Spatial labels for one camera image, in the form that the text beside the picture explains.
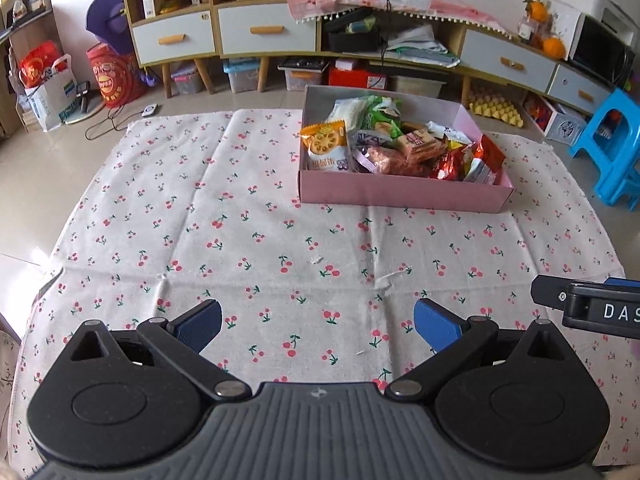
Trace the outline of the clear plastic storage box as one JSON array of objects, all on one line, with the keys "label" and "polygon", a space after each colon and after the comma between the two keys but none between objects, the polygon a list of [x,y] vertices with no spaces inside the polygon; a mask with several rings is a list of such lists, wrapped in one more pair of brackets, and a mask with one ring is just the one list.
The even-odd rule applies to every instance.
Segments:
[{"label": "clear plastic storage box", "polygon": [[435,79],[416,78],[408,76],[391,76],[390,90],[414,96],[428,96],[437,99],[445,81]]}]

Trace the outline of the yellow egg tray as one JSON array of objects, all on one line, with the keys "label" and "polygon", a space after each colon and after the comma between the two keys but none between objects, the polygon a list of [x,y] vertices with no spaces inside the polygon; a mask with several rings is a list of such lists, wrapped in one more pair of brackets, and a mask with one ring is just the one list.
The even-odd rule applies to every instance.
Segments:
[{"label": "yellow egg tray", "polygon": [[498,91],[472,88],[469,93],[469,111],[478,116],[500,120],[516,128],[524,126],[524,119],[518,108]]}]

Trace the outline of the pink cardboard box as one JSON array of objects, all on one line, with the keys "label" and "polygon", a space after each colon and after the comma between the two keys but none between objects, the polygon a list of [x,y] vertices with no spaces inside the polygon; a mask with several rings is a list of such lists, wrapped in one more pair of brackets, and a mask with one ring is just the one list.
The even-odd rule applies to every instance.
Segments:
[{"label": "pink cardboard box", "polygon": [[307,204],[496,214],[513,193],[506,156],[454,102],[310,86],[299,136]]}]

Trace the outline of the red snack packet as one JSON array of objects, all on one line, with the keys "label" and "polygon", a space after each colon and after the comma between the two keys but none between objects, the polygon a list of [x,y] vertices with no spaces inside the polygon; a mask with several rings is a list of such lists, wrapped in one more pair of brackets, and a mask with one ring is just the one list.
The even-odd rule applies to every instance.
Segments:
[{"label": "red snack packet", "polygon": [[469,171],[472,155],[473,150],[469,146],[447,152],[436,162],[430,177],[441,181],[463,181]]},{"label": "red snack packet", "polygon": [[475,145],[465,182],[494,185],[501,174],[506,155],[494,140],[483,134]]}]

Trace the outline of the orange lotus root packet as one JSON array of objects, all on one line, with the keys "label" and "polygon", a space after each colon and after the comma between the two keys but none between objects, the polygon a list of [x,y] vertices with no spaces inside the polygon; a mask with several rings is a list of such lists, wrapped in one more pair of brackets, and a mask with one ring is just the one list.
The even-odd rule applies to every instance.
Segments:
[{"label": "orange lotus root packet", "polygon": [[308,170],[344,172],[350,170],[350,151],[344,120],[324,122],[300,130]]}]

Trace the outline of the red box under cabinet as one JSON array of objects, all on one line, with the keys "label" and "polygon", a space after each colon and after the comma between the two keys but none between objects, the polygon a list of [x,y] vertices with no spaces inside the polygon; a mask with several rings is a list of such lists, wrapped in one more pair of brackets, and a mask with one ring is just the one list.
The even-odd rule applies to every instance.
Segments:
[{"label": "red box under cabinet", "polygon": [[331,66],[329,70],[328,85],[333,87],[385,90],[386,84],[385,75],[372,73],[366,68],[340,70]]}]

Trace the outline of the white microwave oven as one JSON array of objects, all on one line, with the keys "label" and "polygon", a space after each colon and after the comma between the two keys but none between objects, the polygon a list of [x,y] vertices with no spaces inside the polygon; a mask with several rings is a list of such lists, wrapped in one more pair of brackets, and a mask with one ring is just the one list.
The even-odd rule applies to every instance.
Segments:
[{"label": "white microwave oven", "polygon": [[639,26],[612,0],[548,0],[550,32],[562,41],[564,60],[614,87],[631,74]]}]

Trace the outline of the long wooden TV cabinet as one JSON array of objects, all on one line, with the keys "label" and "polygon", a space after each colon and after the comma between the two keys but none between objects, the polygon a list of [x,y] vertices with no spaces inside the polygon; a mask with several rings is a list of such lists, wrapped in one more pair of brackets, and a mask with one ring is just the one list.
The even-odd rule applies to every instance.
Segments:
[{"label": "long wooden TV cabinet", "polygon": [[395,70],[457,74],[462,100],[491,81],[591,115],[611,88],[529,47],[490,16],[456,0],[124,0],[142,67],[206,58],[257,58],[260,81],[285,55],[356,58],[376,86]]}]

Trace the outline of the red round lantern bag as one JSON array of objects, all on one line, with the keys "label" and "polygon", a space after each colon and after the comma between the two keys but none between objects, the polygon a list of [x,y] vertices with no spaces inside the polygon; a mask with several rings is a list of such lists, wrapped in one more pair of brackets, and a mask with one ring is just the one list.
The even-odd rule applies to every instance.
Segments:
[{"label": "red round lantern bag", "polygon": [[118,54],[100,42],[86,55],[107,108],[119,108],[145,94],[146,85],[134,53]]}]

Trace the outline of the white paper shopping bag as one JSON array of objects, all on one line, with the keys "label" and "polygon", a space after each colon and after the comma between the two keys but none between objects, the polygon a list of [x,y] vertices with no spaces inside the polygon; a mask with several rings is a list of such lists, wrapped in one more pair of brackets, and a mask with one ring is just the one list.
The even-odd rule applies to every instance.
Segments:
[{"label": "white paper shopping bag", "polygon": [[64,54],[55,60],[51,75],[37,88],[27,89],[26,96],[44,132],[62,126],[79,106],[72,57]]}]

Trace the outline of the green snack packet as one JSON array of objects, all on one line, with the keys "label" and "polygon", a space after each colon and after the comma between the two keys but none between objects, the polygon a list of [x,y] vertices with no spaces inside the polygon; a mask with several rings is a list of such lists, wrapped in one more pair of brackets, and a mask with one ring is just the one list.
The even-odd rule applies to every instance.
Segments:
[{"label": "green snack packet", "polygon": [[402,135],[401,102],[388,96],[368,96],[362,128],[388,134],[392,139]]}]

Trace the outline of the orange fruit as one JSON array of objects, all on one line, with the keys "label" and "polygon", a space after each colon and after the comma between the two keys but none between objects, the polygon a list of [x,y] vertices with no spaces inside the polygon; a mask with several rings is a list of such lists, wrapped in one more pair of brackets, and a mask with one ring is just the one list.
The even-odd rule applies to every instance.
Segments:
[{"label": "orange fruit", "polygon": [[542,52],[549,58],[554,58],[555,60],[566,58],[566,47],[560,38],[552,36],[546,37],[542,40],[541,45]]}]

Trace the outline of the clear white cracker packet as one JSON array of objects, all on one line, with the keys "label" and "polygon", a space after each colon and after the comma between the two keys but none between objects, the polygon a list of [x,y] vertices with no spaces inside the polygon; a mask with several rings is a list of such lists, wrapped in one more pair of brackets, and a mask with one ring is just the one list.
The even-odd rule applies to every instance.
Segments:
[{"label": "clear white cracker packet", "polygon": [[367,107],[366,96],[336,100],[326,122],[344,122],[346,132],[357,130],[362,126]]}]

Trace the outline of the pink cherry cabinet cloth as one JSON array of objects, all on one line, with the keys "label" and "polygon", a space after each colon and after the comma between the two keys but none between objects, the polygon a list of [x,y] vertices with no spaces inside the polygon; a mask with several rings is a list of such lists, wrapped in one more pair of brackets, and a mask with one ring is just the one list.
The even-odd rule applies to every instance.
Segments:
[{"label": "pink cherry cabinet cloth", "polygon": [[296,22],[322,20],[356,8],[393,11],[419,18],[470,24],[509,36],[491,15],[476,10],[462,0],[286,0]]}]

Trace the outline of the cherry print cloth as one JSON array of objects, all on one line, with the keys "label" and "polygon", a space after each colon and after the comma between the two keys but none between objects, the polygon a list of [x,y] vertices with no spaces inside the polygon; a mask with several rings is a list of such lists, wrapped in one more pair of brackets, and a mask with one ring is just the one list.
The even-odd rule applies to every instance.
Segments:
[{"label": "cherry print cloth", "polygon": [[496,134],[514,193],[500,214],[303,204],[296,110],[131,125],[75,206],[17,359],[9,461],[41,464],[27,405],[80,323],[131,330],[214,298],[206,356],[246,382],[365,380],[426,359],[413,306],[522,330],[548,310],[539,274],[600,282],[624,270],[584,192],[548,145]]}]

